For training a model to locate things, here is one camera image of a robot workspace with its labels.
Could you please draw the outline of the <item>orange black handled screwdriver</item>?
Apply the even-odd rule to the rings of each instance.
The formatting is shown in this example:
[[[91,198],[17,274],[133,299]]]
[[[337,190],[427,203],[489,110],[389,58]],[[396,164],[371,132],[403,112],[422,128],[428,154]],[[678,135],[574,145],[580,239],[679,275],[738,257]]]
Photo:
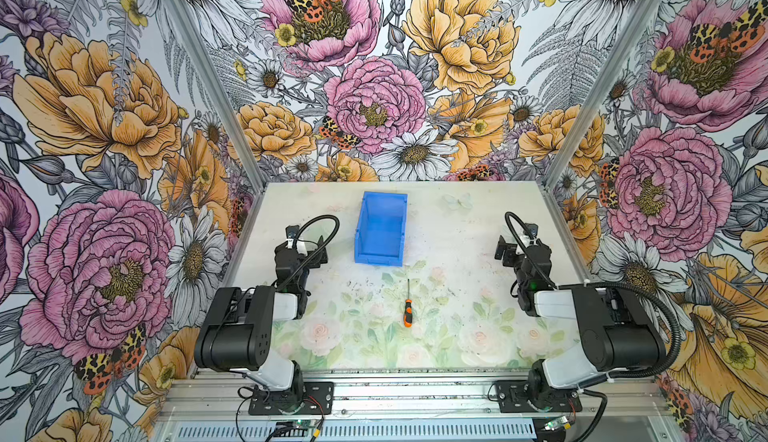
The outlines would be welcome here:
[[[410,328],[412,324],[413,324],[413,308],[412,308],[412,299],[410,297],[410,280],[407,280],[406,298],[405,298],[404,310],[403,310],[403,325],[406,328]]]

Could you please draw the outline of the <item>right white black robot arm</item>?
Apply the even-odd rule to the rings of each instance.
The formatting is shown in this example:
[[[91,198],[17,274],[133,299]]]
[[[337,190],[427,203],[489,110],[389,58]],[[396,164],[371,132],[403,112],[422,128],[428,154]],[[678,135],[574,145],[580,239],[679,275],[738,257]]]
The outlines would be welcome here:
[[[618,375],[650,377],[668,359],[667,347],[642,306],[637,289],[622,284],[559,287],[549,279],[552,250],[514,234],[498,239],[494,258],[514,270],[510,294],[537,322],[576,324],[576,345],[534,362],[526,378],[494,384],[503,413],[578,412],[579,396]]]

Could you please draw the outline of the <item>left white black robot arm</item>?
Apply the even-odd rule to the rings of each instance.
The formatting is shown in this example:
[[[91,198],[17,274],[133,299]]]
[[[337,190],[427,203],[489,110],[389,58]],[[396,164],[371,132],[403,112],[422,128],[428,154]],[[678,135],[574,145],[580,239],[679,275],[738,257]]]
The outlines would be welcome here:
[[[256,415],[295,414],[309,401],[299,363],[272,347],[273,325],[305,315],[310,270],[328,261],[323,237],[303,239],[308,227],[286,228],[286,242],[274,250],[272,284],[216,291],[195,343],[197,367],[240,375],[253,384],[249,411]]]

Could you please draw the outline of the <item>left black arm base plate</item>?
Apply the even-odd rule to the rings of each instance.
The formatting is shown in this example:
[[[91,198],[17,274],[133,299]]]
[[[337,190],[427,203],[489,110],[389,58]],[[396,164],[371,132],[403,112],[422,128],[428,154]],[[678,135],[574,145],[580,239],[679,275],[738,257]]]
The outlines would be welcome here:
[[[284,391],[257,390],[250,398],[248,414],[251,416],[326,416],[332,412],[335,384],[332,382],[305,382]]]

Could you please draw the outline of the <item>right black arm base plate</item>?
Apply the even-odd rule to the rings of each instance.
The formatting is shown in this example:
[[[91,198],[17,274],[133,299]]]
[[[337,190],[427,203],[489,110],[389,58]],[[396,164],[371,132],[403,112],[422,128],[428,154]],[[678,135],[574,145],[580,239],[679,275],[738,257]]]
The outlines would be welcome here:
[[[532,388],[523,380],[500,380],[492,385],[491,397],[502,413],[578,413],[582,411],[575,391]]]

